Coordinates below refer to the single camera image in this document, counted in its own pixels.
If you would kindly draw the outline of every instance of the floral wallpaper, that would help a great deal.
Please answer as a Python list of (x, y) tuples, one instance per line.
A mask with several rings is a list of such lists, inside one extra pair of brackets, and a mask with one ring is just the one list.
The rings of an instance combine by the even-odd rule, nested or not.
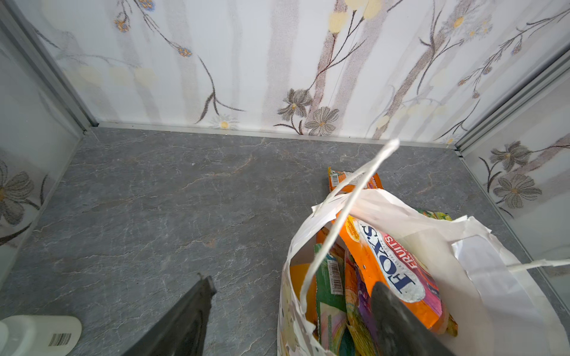
[[(468, 167), (536, 260), (570, 258), (570, 73), (468, 148)], [(570, 305), (570, 269), (545, 268)]]
[(16, 3), (100, 122), (452, 144), (570, 44), (563, 0)]
[(0, 151), (0, 246), (18, 246), (18, 237), (29, 230), (55, 183), (47, 174), (34, 182), (30, 174), (39, 178), (42, 173), (33, 167), (21, 170), (23, 163), (9, 160), (9, 154)]
[(0, 286), (82, 135), (0, 40)]

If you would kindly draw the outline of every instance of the white plastic bag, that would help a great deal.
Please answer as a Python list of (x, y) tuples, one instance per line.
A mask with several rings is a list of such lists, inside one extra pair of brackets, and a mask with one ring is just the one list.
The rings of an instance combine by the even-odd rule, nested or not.
[[(388, 143), (378, 156), (342, 183), (364, 174), (362, 185), (378, 165), (397, 149)], [(442, 300), (459, 325), (459, 335), (439, 335), (457, 356), (462, 355), (570, 355), (564, 328), (554, 309), (526, 270), (511, 272), (518, 265), (490, 230), (473, 217), (452, 222), (418, 213), (385, 190), (362, 190), (335, 194), (340, 184), (305, 220), (293, 239), (283, 266), (279, 301), (277, 355), (334, 355), (312, 336), (315, 325), (305, 319), (306, 295), (316, 267), (324, 256), (315, 256), (299, 301), (291, 284), (291, 259), (327, 222), (337, 223), (321, 251), (327, 252), (338, 228), (350, 214), (385, 231), (422, 261), (435, 278)]]

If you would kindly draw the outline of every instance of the black plastic object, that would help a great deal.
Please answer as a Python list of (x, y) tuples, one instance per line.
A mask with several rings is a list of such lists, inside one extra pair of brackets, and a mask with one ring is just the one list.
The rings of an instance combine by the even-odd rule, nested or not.
[(123, 356), (200, 356), (211, 298), (210, 276), (201, 279)]
[(383, 356), (454, 356), (383, 283), (374, 285), (371, 307)]

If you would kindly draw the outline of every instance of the flower pattern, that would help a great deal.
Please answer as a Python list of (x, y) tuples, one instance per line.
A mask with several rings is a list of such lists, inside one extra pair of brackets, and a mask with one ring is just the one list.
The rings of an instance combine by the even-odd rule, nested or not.
[(122, 20), (116, 19), (115, 20), (115, 26), (117, 26), (117, 28), (121, 32), (128, 32), (130, 29), (129, 22), (126, 19), (122, 19)]
[(483, 22), (488, 20), (482, 18), (482, 4), (468, 6), (458, 6), (451, 16), (443, 23), (442, 30), (448, 36), (460, 35), (464, 40), (475, 37), (477, 29), (484, 26)]
[(503, 201), (511, 209), (522, 208), (523, 200), (536, 200), (542, 190), (533, 187), (535, 184), (534, 179), (527, 175), (516, 174), (511, 181), (507, 178), (499, 178), (501, 187), (493, 189), (493, 193), (503, 198)]
[(192, 52), (190, 52), (190, 50), (188, 48), (184, 48), (184, 47), (178, 47), (178, 54), (180, 54), (182, 57), (192, 56)]
[(138, 0), (140, 6), (146, 11), (154, 11), (154, 1), (152, 0)]
[(210, 123), (211, 123), (210, 127), (212, 129), (222, 129), (222, 130), (238, 129), (237, 126), (238, 120), (229, 115), (224, 115), (224, 114), (216, 115), (212, 118)]
[(307, 117), (307, 109), (305, 107), (312, 104), (313, 98), (309, 90), (291, 89), (283, 101), (288, 105), (286, 108), (277, 110), (277, 114), (282, 115), (283, 120), (289, 121), (294, 114), (300, 117)]
[(514, 56), (515, 54), (517, 54), (518, 52), (520, 52), (520, 49), (521, 49), (522, 47), (523, 47), (523, 42), (522, 42), (522, 39), (521, 39), (521, 40), (519, 41), (519, 43), (516, 44), (515, 48), (512, 49), (511, 55)]
[(515, 163), (524, 166), (528, 163), (531, 151), (526, 146), (521, 146), (520, 141), (504, 146), (505, 151), (499, 151), (496, 148), (491, 150), (491, 163), (503, 162), (505, 171), (510, 172)]
[(0, 160), (0, 219), (18, 225), (24, 217), (22, 203), (34, 190), (34, 183), (26, 172), (20, 172), (8, 180), (8, 167)]
[(339, 118), (338, 109), (322, 107), (315, 111), (311, 121), (305, 122), (305, 127), (311, 129), (309, 131), (311, 136), (329, 136), (336, 129), (331, 122), (335, 122), (337, 118)]
[(476, 38), (483, 37), (487, 35), (493, 29), (491, 24), (491, 17), (486, 17), (484, 19), (475, 19), (472, 23), (465, 26), (464, 31), (461, 33), (461, 38), (463, 42), (468, 42)]

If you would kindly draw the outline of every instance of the fox's fruits wrapper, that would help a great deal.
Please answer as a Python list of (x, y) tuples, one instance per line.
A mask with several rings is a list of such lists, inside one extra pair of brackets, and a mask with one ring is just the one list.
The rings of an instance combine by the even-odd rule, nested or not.
[(362, 271), (369, 295), (375, 283), (382, 282), (426, 328), (438, 334), (446, 331), (449, 312), (441, 301), (435, 280), (400, 243), (352, 216), (348, 217), (340, 236)]

